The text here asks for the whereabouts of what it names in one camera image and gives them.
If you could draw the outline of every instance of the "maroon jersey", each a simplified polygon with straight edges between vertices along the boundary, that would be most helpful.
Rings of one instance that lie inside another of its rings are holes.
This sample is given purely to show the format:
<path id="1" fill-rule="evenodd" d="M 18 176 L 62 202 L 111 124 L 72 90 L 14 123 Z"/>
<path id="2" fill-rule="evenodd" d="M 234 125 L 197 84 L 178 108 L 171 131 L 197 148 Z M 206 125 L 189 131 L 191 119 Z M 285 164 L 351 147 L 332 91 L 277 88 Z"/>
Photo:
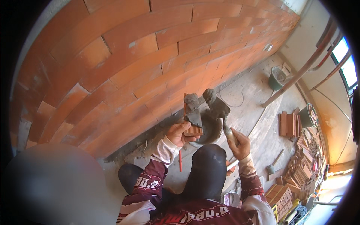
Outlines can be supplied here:
<path id="1" fill-rule="evenodd" d="M 241 208 L 198 199 L 169 206 L 162 218 L 150 220 L 149 212 L 155 210 L 161 202 L 162 186 L 168 167 L 180 149 L 166 136 L 159 141 L 157 151 L 140 174 L 133 193 L 125 196 L 117 224 L 276 224 L 251 154 L 239 162 L 243 200 Z"/>

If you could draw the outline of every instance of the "man's left hand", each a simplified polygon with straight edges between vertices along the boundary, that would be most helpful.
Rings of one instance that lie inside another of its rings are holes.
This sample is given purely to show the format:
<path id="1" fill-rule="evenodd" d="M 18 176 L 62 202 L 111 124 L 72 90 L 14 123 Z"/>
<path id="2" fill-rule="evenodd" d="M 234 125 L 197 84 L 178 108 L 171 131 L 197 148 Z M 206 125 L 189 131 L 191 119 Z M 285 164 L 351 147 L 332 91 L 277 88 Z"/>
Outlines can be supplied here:
<path id="1" fill-rule="evenodd" d="M 184 146 L 185 142 L 196 141 L 200 138 L 200 136 L 187 137 L 184 135 L 184 131 L 189 129 L 190 127 L 191 123 L 187 121 L 184 123 L 174 124 L 170 127 L 166 136 L 174 145 L 182 147 Z"/>

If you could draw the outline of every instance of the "hand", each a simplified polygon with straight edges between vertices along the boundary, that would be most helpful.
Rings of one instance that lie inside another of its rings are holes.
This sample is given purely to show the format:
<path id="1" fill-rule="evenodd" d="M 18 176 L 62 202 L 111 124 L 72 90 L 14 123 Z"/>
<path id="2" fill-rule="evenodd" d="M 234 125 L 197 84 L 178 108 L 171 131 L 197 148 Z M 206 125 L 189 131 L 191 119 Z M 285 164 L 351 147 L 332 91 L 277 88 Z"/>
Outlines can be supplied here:
<path id="1" fill-rule="evenodd" d="M 174 145 L 182 147 L 184 146 L 185 142 L 196 141 L 200 138 L 200 136 L 185 137 L 184 131 L 189 129 L 190 127 L 191 123 L 187 121 L 184 123 L 174 124 L 170 127 L 166 136 Z"/>
<path id="2" fill-rule="evenodd" d="M 235 143 L 228 139 L 228 144 L 237 160 L 242 160 L 250 154 L 250 139 L 244 134 L 236 131 L 234 128 L 231 128 L 231 131 L 234 133 L 235 138 L 239 141 L 239 145 L 236 146 Z"/>

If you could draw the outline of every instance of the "brick wall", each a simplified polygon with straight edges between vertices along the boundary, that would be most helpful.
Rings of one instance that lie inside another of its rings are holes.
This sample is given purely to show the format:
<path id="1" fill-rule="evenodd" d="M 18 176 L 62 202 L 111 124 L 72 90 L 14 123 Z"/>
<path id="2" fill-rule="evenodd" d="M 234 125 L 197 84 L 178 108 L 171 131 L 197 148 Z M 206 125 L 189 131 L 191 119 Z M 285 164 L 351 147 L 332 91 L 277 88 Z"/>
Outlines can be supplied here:
<path id="1" fill-rule="evenodd" d="M 184 92 L 200 96 L 275 53 L 298 20 L 280 0 L 72 0 L 21 65 L 12 144 L 106 157 L 177 112 Z"/>

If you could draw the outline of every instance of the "mortar bowl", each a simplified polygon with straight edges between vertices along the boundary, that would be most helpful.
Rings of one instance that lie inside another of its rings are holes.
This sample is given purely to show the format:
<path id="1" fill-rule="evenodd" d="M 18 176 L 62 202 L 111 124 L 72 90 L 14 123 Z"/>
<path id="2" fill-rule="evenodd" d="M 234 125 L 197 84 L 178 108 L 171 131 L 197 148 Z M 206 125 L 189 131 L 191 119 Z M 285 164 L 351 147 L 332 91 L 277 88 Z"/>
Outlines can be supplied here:
<path id="1" fill-rule="evenodd" d="M 209 109 L 201 112 L 201 122 L 204 134 L 197 141 L 190 142 L 190 144 L 196 148 L 217 142 L 222 130 L 222 120 L 218 118 L 214 119 L 210 115 Z"/>

